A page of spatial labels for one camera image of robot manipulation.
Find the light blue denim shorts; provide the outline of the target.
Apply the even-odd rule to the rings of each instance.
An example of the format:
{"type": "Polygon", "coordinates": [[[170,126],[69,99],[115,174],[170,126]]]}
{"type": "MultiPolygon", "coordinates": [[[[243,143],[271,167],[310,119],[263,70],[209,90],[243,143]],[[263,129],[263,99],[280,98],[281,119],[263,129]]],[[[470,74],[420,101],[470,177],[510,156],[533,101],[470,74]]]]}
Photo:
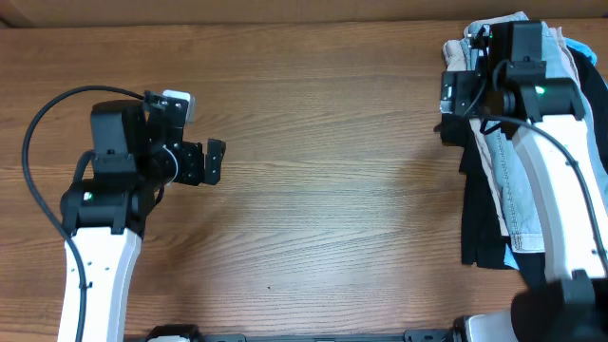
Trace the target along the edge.
{"type": "MultiPolygon", "coordinates": [[[[475,21],[465,28],[464,36],[466,38],[469,33],[474,34],[480,28],[494,23],[523,21],[526,18],[527,15],[524,12],[518,11],[506,16],[475,21]]],[[[546,24],[542,25],[542,58],[548,62],[547,76],[550,78],[568,77],[567,74],[562,73],[561,58],[559,56],[560,49],[558,47],[549,46],[550,43],[555,43],[555,40],[549,35],[549,29],[554,28],[550,28],[546,24]]],[[[570,38],[565,38],[565,40],[568,50],[574,48],[597,58],[595,52],[585,44],[570,38]]],[[[591,122],[593,121],[594,111],[582,90],[581,94],[583,96],[582,102],[585,109],[584,121],[588,129],[587,144],[589,159],[594,170],[596,183],[598,184],[599,158],[590,156],[590,154],[596,152],[597,149],[591,145],[588,137],[591,132],[591,122]]],[[[490,148],[490,156],[496,174],[497,188],[502,195],[503,214],[507,221],[509,237],[511,239],[510,250],[516,254],[543,252],[542,228],[532,189],[512,142],[507,140],[504,134],[500,132],[491,133],[485,136],[485,138],[488,147],[490,148]]],[[[602,201],[606,202],[607,190],[603,191],[599,185],[598,189],[601,193],[602,201]]]]}

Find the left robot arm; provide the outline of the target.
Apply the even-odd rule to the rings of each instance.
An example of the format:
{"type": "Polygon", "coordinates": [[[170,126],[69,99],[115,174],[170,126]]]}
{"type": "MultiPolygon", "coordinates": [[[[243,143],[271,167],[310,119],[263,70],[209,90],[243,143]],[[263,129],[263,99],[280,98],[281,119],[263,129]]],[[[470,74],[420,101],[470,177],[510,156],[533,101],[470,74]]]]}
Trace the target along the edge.
{"type": "Polygon", "coordinates": [[[147,91],[140,100],[95,104],[94,147],[61,199],[66,288],[61,341],[121,341],[132,273],[148,215],[171,183],[215,185],[226,144],[187,142],[193,95],[147,91]]]}

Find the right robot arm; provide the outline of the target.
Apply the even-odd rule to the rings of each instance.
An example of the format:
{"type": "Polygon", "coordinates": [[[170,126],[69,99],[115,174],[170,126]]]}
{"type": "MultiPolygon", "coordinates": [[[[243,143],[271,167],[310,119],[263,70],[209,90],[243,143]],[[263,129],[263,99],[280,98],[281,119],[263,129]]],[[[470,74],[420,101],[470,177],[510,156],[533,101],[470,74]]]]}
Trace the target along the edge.
{"type": "Polygon", "coordinates": [[[542,24],[483,25],[473,70],[442,75],[440,132],[496,121],[525,169],[540,216],[546,283],[509,308],[464,321],[465,341],[604,341],[607,215],[589,161],[580,90],[549,78],[542,24]]]}

